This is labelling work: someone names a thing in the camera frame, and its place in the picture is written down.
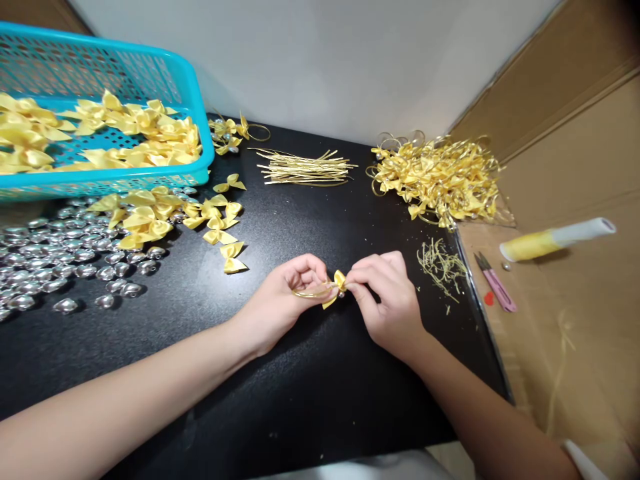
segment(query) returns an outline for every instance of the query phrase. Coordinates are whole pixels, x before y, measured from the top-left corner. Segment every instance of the cardboard wall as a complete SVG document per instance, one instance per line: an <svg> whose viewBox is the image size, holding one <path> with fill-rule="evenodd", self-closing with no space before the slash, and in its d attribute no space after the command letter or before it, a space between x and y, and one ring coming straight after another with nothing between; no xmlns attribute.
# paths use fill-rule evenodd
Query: cardboard wall
<svg viewBox="0 0 640 480"><path fill-rule="evenodd" d="M562 362L557 322L572 325L553 434L604 470L623 450L640 458L638 38L621 4L566 1L452 132L492 136L519 233L600 216L618 228L518 264L509 281L528 313L503 319L542 428Z"/></svg>

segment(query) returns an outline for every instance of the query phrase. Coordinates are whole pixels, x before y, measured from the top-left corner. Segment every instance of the glue stick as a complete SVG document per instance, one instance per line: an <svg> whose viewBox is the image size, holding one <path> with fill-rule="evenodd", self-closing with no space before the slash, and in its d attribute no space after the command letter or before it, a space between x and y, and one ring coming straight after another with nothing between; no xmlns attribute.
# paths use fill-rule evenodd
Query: glue stick
<svg viewBox="0 0 640 480"><path fill-rule="evenodd" d="M616 232L609 220L594 218L566 227L531 233L500 244L500 252L509 261L530 260L566 248L579 241L591 240Z"/></svg>

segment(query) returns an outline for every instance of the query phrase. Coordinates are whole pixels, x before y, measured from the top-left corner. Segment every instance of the hand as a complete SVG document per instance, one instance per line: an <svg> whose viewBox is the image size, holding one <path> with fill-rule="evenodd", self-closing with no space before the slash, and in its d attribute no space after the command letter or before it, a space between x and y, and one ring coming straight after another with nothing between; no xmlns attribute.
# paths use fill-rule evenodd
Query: hand
<svg viewBox="0 0 640 480"><path fill-rule="evenodd" d="M378 294L380 303L365 283ZM430 335L422 325L415 287L400 252L358 261L347 275L346 286L357 300L374 342L405 363L420 355Z"/></svg>
<svg viewBox="0 0 640 480"><path fill-rule="evenodd" d="M264 355L294 326L302 312L337 295L337 288L328 288L319 297L300 298L291 290L312 289L326 281L326 265L312 254L289 260L268 274L231 322L240 327L256 355Z"/></svg>

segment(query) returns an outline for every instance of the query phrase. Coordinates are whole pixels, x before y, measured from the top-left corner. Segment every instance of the white wall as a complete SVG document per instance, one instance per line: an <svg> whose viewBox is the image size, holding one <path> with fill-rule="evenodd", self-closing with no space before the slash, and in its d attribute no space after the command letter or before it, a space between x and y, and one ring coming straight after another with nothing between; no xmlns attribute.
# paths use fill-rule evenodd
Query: white wall
<svg viewBox="0 0 640 480"><path fill-rule="evenodd" d="M225 115L373 143L446 131L557 0L73 0L195 67Z"/></svg>

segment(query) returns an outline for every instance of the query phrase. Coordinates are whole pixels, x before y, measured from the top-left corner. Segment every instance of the person's right hand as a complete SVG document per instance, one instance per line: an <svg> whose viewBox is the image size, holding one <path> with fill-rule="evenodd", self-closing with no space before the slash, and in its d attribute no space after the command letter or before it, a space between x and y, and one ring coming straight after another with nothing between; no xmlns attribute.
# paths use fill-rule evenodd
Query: person's right hand
<svg viewBox="0 0 640 480"><path fill-rule="evenodd" d="M430 335L422 325L415 287L400 252L371 255L356 262L345 284L357 300L374 342L405 363L420 355ZM365 284L378 294L380 303Z"/></svg>

